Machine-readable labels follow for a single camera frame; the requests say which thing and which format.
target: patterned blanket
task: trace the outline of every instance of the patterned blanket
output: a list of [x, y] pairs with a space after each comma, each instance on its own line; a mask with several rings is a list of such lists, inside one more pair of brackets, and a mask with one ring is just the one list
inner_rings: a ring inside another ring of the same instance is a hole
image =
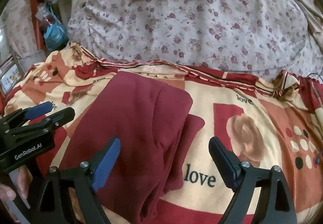
[[[5, 114], [45, 101], [56, 112], [75, 109], [74, 121], [57, 131], [54, 150], [40, 156], [45, 174], [59, 166], [81, 118], [110, 79], [120, 71], [151, 77], [185, 90], [193, 99], [190, 113], [204, 119], [182, 166], [183, 188], [171, 191], [157, 205], [149, 223], [217, 223], [232, 191], [225, 187], [208, 152], [216, 135], [241, 160], [255, 167], [282, 167], [294, 200], [298, 223], [320, 217], [323, 197], [323, 164], [315, 163], [323, 150], [323, 86], [310, 78], [282, 71], [272, 83], [248, 74], [231, 74], [206, 67], [152, 62], [112, 64], [72, 44], [50, 54], [30, 68], [10, 93]], [[257, 188], [244, 224], [250, 223], [260, 190]], [[105, 209], [110, 221], [128, 223]]]

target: screw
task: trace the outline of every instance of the screw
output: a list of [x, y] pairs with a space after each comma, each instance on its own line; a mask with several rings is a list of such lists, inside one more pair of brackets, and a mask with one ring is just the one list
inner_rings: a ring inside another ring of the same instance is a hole
[[250, 167], [250, 163], [248, 161], [242, 161], [241, 164], [243, 167]]
[[277, 171], [277, 172], [281, 172], [282, 171], [281, 167], [280, 166], [277, 166], [277, 165], [274, 166], [274, 170]]
[[54, 173], [54, 172], [56, 172], [56, 170], [57, 170], [58, 168], [56, 167], [56, 166], [53, 166], [53, 167], [51, 167], [50, 169], [49, 169], [49, 172], [50, 173]]
[[81, 167], [82, 169], [85, 169], [86, 167], [88, 167], [88, 162], [87, 162], [87, 161], [83, 161], [83, 162], [81, 162], [81, 163], [80, 163], [80, 167]]

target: floral bedsheet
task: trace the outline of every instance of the floral bedsheet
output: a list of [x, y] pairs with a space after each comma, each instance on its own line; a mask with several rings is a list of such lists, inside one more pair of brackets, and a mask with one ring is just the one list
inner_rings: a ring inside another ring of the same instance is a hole
[[323, 56], [293, 0], [88, 0], [72, 42], [114, 63], [164, 60], [273, 79], [321, 73]]

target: cable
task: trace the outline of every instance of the cable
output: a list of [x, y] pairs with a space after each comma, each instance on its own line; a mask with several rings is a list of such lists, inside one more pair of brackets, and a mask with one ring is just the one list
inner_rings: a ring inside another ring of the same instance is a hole
[[319, 76], [319, 78], [322, 80], [322, 82], [323, 82], [323, 79], [322, 79], [322, 77], [318, 74], [318, 73], [310, 73], [310, 74], [308, 74], [308, 76], [307, 77], [309, 77], [310, 75], [318, 75]]

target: folded garment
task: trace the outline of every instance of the folded garment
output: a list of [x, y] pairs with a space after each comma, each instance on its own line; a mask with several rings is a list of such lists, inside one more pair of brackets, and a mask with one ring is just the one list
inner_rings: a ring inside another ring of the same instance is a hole
[[182, 165], [200, 117], [182, 89], [137, 74], [119, 72], [93, 102], [77, 126], [60, 169], [90, 159], [111, 137], [121, 152], [100, 203], [132, 224], [153, 219], [157, 202], [183, 186]]

